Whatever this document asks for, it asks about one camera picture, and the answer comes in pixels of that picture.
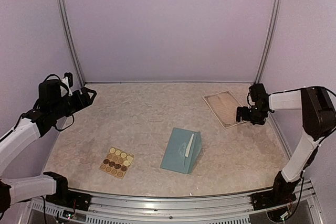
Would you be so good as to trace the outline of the beige lined letter paper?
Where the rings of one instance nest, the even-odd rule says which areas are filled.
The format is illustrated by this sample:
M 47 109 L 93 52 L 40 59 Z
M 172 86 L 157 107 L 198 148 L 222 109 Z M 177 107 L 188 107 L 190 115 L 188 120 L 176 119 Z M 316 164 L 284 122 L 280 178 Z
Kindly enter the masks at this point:
M 186 149 L 185 149 L 185 157 L 188 157 L 189 154 L 190 154 L 190 149 L 191 149 L 191 146 L 192 146 L 192 143 L 193 143 L 193 139 L 194 139 L 194 133 L 192 133 L 191 137 L 190 137 L 190 140 L 186 146 Z

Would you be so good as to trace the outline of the teal blue envelope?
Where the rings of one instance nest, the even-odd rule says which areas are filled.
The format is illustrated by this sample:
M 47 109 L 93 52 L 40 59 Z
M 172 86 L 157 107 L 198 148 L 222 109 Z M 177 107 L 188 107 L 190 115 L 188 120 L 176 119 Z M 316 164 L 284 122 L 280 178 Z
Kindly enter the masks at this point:
M 194 133 L 190 154 L 185 157 L 185 149 Z M 200 132 L 174 127 L 170 135 L 160 168 L 190 174 L 193 171 L 196 160 L 202 150 L 202 138 Z

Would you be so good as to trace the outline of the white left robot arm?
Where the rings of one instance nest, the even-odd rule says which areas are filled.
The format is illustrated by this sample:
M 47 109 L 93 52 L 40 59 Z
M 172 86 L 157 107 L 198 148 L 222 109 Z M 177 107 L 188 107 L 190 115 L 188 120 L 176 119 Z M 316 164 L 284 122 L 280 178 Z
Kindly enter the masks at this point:
M 57 122 L 73 118 L 74 114 L 91 106 L 97 96 L 95 90 L 83 87 L 72 91 L 72 73 L 63 78 L 48 75 L 38 86 L 38 99 L 33 108 L 19 116 L 16 124 L 1 137 L 1 172 L 30 144 L 46 135 L 51 129 L 57 132 Z M 1 213 L 10 206 L 35 197 L 44 196 L 54 204 L 73 206 L 75 197 L 68 189 L 67 178 L 54 172 L 19 179 L 1 178 Z

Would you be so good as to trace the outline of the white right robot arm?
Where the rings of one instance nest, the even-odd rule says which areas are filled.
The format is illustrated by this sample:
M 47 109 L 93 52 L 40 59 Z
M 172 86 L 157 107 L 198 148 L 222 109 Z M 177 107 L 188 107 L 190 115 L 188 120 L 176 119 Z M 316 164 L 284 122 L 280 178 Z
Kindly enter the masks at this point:
M 321 143 L 335 132 L 334 92 L 322 86 L 303 87 L 268 94 L 262 83 L 249 87 L 248 106 L 236 109 L 236 121 L 264 125 L 269 113 L 280 110 L 301 110 L 302 134 L 287 165 L 277 174 L 269 201 L 281 204 L 293 195 L 303 173 L 313 162 Z

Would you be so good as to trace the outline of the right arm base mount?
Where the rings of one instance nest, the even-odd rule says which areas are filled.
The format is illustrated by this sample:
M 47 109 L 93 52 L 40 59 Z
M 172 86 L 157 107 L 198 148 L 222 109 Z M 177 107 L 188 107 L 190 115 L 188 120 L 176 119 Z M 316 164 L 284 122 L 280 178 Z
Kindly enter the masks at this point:
M 271 190 L 251 195 L 253 209 L 262 210 L 295 201 L 297 198 L 294 190 L 299 182 L 300 180 L 286 182 L 282 179 L 276 179 Z

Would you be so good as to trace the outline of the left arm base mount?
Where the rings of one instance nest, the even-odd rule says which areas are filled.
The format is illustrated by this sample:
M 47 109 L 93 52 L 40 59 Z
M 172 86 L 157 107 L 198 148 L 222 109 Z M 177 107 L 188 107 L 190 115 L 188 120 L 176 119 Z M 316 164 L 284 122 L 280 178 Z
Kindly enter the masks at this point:
M 69 190 L 66 182 L 56 182 L 56 192 L 46 196 L 46 201 L 73 210 L 88 211 L 92 196 L 86 193 Z

